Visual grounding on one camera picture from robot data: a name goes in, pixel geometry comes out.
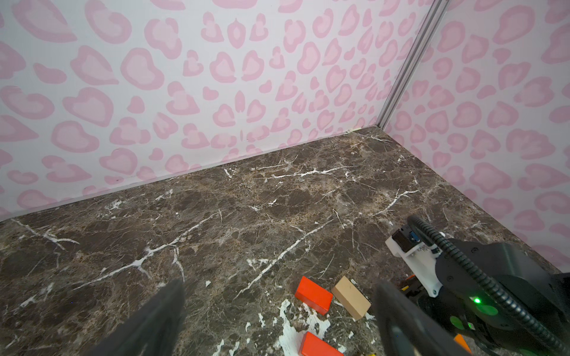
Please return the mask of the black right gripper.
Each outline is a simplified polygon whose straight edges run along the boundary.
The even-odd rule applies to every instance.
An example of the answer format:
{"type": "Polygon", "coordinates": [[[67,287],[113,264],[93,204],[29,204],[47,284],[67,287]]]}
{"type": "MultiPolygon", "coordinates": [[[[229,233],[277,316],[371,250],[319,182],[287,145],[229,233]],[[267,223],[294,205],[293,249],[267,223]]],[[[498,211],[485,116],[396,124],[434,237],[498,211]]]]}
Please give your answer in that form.
{"type": "Polygon", "coordinates": [[[436,260],[439,295],[423,287],[418,296],[428,316],[488,350],[569,354],[569,274],[552,273],[507,243],[451,243],[468,261],[445,252],[436,260]]]}

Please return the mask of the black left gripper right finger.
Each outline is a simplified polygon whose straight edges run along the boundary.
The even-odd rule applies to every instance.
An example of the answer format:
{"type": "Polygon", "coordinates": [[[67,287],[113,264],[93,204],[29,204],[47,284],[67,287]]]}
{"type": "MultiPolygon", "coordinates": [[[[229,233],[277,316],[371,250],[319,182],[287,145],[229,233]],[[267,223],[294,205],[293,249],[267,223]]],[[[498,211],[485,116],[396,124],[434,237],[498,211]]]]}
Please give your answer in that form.
{"type": "Polygon", "coordinates": [[[374,292],[373,311],[386,355],[468,355],[439,324],[387,281],[374,292]]]}

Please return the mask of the orange block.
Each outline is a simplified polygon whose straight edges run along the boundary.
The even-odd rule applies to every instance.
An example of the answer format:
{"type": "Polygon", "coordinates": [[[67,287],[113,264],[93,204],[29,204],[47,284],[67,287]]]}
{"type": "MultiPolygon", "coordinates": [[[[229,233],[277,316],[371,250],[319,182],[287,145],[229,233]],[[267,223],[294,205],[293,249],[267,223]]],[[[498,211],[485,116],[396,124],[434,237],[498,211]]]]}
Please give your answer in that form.
{"type": "Polygon", "coordinates": [[[471,348],[469,347],[469,345],[467,344],[466,340],[463,338],[462,335],[456,335],[454,337],[454,341],[461,346],[466,352],[468,352],[470,355],[473,354],[473,352],[471,351],[471,348]]]}

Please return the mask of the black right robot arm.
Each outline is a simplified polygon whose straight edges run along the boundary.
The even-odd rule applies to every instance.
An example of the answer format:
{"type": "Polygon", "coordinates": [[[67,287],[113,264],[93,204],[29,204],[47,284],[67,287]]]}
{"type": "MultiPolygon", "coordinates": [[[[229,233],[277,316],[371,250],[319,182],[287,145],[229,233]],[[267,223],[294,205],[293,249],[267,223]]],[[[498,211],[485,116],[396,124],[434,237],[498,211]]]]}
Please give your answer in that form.
{"type": "Polygon", "coordinates": [[[452,335],[474,339],[492,355],[569,354],[569,274],[553,274],[508,243],[482,244],[445,237],[417,216],[411,234],[427,243],[441,283],[417,306],[452,335]]]}

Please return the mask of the tan block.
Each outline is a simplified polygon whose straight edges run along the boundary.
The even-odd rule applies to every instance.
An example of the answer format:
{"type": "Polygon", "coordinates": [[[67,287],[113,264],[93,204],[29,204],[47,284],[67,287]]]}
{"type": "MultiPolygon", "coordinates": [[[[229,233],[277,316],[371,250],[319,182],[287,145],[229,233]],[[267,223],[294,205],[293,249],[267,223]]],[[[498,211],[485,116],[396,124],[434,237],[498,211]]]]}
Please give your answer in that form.
{"type": "Polygon", "coordinates": [[[345,276],[332,288],[332,294],[354,320],[361,320],[371,307],[370,301],[345,276]]]}

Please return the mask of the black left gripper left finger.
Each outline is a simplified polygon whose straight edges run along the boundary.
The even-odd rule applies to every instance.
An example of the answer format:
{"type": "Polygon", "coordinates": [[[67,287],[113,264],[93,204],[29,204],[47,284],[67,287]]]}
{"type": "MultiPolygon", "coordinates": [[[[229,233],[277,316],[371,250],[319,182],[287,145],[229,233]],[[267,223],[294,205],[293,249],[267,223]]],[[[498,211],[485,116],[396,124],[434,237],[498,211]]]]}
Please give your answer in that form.
{"type": "Polygon", "coordinates": [[[173,355],[186,318],[183,282],[172,280],[89,355],[173,355]]]}

